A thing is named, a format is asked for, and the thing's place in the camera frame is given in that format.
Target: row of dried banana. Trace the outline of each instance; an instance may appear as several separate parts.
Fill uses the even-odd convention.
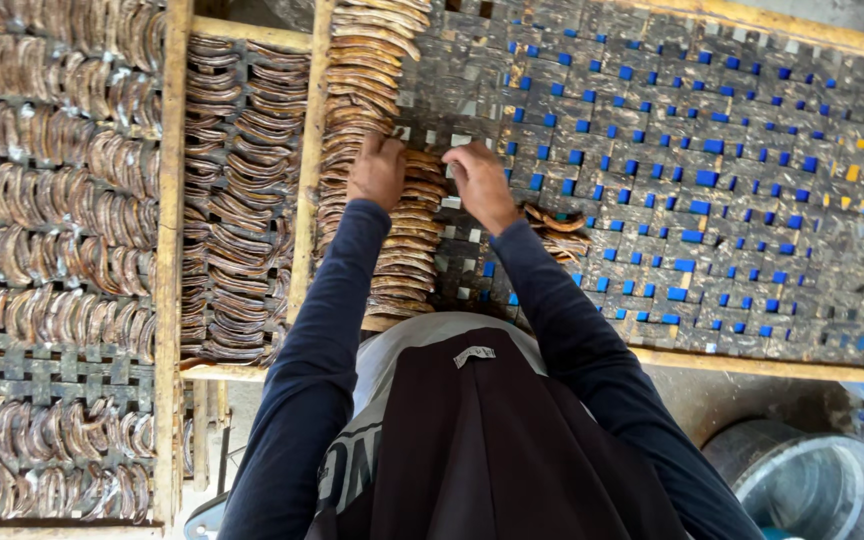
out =
[[[280,210],[298,179],[296,135],[305,123],[311,60],[245,45],[252,57],[244,67],[247,88],[236,71],[243,62],[234,43],[189,39],[194,69],[187,72],[183,234],[194,243],[183,254],[181,320],[187,366],[264,366],[285,336],[293,236]],[[232,116],[231,124],[223,119]],[[210,222],[210,215],[221,222]]]
[[[400,114],[400,59],[420,58],[413,39],[428,27],[431,9],[422,0],[342,0],[335,8],[319,163],[319,257],[338,230],[346,182],[366,134],[397,135],[391,117]],[[449,194],[447,181],[437,157],[414,150],[406,153],[405,177],[402,198],[390,212],[391,230],[379,252],[366,315],[412,317],[434,311],[426,296],[435,290],[433,254],[445,226],[433,216]]]
[[[158,73],[164,65],[165,10],[144,0],[0,0],[0,29],[44,34],[90,57],[111,55]]]
[[[529,226],[542,240],[545,251],[549,252],[559,263],[571,261],[575,264],[581,264],[579,258],[585,257],[592,245],[592,240],[589,240],[588,236],[576,232],[587,226],[586,216],[580,215],[568,220],[558,220],[553,215],[535,208],[528,202],[523,205],[523,210],[529,221]]]
[[[147,251],[157,243],[157,211],[154,202],[98,188],[86,169],[0,165],[0,221],[6,225],[86,230],[109,246]]]
[[[105,59],[50,47],[44,37],[0,33],[0,96],[62,105],[70,115],[111,118],[158,137],[162,97],[153,83],[149,75],[126,67],[113,71]]]
[[[112,398],[86,411],[80,400],[49,407],[0,396],[0,518],[92,521],[146,519],[149,474],[138,462],[103,470],[97,460],[117,452],[130,460],[153,458],[155,419],[119,416]],[[48,464],[44,470],[29,468]]]
[[[159,199],[159,149],[52,106],[0,101],[0,159],[32,158],[45,166],[84,166],[139,201]]]
[[[140,277],[147,268],[147,282]],[[147,296],[155,288],[155,254],[132,248],[112,250],[102,236],[71,230],[30,232],[19,225],[0,227],[0,281],[29,285],[65,281],[78,288],[90,282],[115,295]]]
[[[22,347],[116,345],[152,364],[156,313],[139,300],[120,302],[78,288],[53,292],[52,283],[0,288],[0,330]]]

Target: sleeve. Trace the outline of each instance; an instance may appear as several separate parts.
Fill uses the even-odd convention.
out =
[[[355,354],[389,215],[350,201],[295,324],[266,376],[219,536],[306,535],[317,469],[353,411]]]
[[[761,540],[732,490],[666,410],[639,360],[528,223],[510,225],[493,247],[549,376],[571,388],[600,426],[653,464],[685,530],[696,540]]]

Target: wooden slat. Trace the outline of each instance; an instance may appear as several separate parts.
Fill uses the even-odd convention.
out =
[[[294,323],[299,306],[306,300],[312,281],[312,251],[315,249],[316,187],[319,184],[319,157],[326,129],[326,67],[329,58],[330,21],[335,0],[318,0],[312,27],[312,65],[309,69],[308,109],[302,135],[302,164],[298,173],[298,200],[295,204],[295,245],[292,283],[289,287],[287,322]]]
[[[192,489],[209,488],[209,381],[192,382]]]
[[[254,26],[198,15],[192,18],[192,32],[202,36],[224,38],[227,40],[253,40],[269,45],[286,47],[295,52],[307,53],[312,50],[311,33],[266,28],[264,26]]]
[[[182,319],[183,179],[186,143],[186,45],[192,23],[190,0],[169,0],[166,9],[165,70],[162,83],[162,143],[158,169],[158,247],[154,300],[155,329],[155,470],[152,519],[171,535],[179,509],[182,477],[179,387]]]
[[[710,20],[766,34],[786,35],[801,43],[831,47],[864,56],[864,31],[822,24],[724,0],[622,0],[656,13]]]
[[[20,538],[22,540],[55,540],[75,538],[87,540],[138,540],[162,538],[161,526],[113,525],[113,526],[0,526],[0,540]]]

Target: plastic bucket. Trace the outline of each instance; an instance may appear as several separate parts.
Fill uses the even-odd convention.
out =
[[[864,540],[864,444],[751,420],[712,438],[702,453],[752,521],[809,540]]]

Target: hand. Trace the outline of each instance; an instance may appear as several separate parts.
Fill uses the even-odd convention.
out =
[[[452,167],[465,209],[490,233],[498,237],[519,219],[505,170],[485,144],[476,140],[456,146],[441,160]]]
[[[366,138],[348,175],[345,200],[365,199],[390,212],[402,197],[405,184],[405,145],[377,132]]]

